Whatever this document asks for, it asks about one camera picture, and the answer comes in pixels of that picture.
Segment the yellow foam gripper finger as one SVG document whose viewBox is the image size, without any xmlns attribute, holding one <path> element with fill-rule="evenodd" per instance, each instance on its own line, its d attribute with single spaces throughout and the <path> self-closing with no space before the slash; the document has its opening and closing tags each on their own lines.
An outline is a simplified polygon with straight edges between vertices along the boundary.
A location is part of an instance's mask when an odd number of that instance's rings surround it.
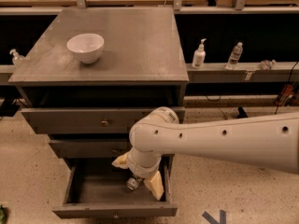
<svg viewBox="0 0 299 224">
<path fill-rule="evenodd" d="M 152 193 L 152 195 L 155 197 L 155 199 L 157 201 L 160 201 L 164 194 L 164 186 L 163 186 L 161 173 L 157 171 L 156 174 L 153 175 L 152 177 L 146 178 L 144 180 L 144 184 L 147 187 L 147 189 Z"/>
<path fill-rule="evenodd" d="M 124 153 L 120 155 L 112 162 L 112 165 L 116 168 L 127 169 L 128 168 L 127 157 L 128 157 L 128 153 Z"/>
</svg>

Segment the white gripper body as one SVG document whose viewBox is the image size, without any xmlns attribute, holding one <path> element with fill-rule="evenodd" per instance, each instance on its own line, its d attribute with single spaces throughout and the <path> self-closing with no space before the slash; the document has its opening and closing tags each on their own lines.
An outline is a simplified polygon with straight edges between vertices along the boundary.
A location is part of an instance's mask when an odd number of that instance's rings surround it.
<svg viewBox="0 0 299 224">
<path fill-rule="evenodd" d="M 133 147 L 128 152 L 126 161 L 134 175 L 140 178 L 151 178 L 157 173 L 161 159 L 161 156 L 141 152 Z"/>
</svg>

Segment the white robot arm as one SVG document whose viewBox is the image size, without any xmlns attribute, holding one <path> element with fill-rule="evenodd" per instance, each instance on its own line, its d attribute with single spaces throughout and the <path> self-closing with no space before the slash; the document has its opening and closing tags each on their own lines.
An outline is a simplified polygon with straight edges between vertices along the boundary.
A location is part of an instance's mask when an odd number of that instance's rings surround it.
<svg viewBox="0 0 299 224">
<path fill-rule="evenodd" d="M 299 171 L 299 113 L 181 124 L 168 107 L 159 107 L 129 132 L 132 148 L 112 165 L 130 170 L 129 189 L 144 182 L 156 199 L 164 194 L 159 164 L 163 155 L 185 154 Z"/>
</svg>

